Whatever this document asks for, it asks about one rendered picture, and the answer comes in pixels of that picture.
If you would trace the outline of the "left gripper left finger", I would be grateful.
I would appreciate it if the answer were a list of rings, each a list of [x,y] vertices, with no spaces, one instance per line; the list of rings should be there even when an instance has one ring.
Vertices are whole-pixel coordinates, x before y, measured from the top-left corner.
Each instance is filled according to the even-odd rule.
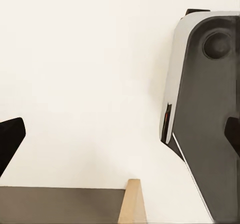
[[[26,136],[22,118],[0,123],[0,177]]]

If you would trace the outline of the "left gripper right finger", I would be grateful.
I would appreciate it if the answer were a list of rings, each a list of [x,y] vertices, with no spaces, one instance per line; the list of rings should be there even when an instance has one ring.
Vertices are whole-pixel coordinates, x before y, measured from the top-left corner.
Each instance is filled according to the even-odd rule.
[[[229,117],[227,119],[224,135],[240,157],[240,119]]]

